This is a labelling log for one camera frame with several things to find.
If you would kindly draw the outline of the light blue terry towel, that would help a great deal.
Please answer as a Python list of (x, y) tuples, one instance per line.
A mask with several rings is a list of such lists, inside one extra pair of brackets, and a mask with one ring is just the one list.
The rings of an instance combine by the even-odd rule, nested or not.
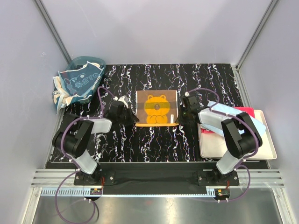
[[(201, 125), (213, 126), (215, 128), (222, 130), (221, 123), (224, 120), (233, 119), (241, 113), (242, 111), (234, 109), (233, 107), (220, 104), (220, 103), (216, 104), (216, 102), (210, 101), (208, 103), (208, 108), (201, 110), (198, 113), (198, 115), (199, 115), (199, 121)], [(255, 126), (256, 130), (258, 131), (259, 135), (262, 137), (266, 132), (266, 126), (256, 117), (253, 118), (250, 115), (249, 117), (253, 125)]]

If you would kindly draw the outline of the yellow towel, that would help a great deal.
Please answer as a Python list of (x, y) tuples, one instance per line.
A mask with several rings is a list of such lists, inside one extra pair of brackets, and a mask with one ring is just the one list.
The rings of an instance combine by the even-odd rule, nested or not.
[(138, 127), (177, 126), (178, 95), (176, 90), (136, 91)]

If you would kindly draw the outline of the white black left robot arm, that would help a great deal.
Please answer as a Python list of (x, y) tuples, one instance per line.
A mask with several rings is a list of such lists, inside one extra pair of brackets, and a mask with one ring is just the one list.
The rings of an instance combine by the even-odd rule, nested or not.
[(139, 119), (129, 109), (128, 98), (114, 97), (103, 118), (79, 117), (72, 113), (64, 115), (60, 128), (53, 137), (52, 145), (75, 164), (79, 178), (83, 177), (83, 181), (95, 185), (101, 183), (104, 177), (101, 174), (100, 164), (87, 150), (91, 135), (108, 133), (116, 124), (130, 126), (137, 122)]

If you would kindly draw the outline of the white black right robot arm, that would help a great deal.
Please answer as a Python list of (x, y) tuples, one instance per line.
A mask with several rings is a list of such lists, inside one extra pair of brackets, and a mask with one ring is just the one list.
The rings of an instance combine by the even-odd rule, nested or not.
[(257, 153), (263, 144), (257, 121), (246, 112), (218, 102), (201, 106), (195, 95), (185, 96), (182, 101), (177, 123), (197, 123), (224, 137), (226, 153), (202, 177), (208, 183), (226, 184), (242, 162)]

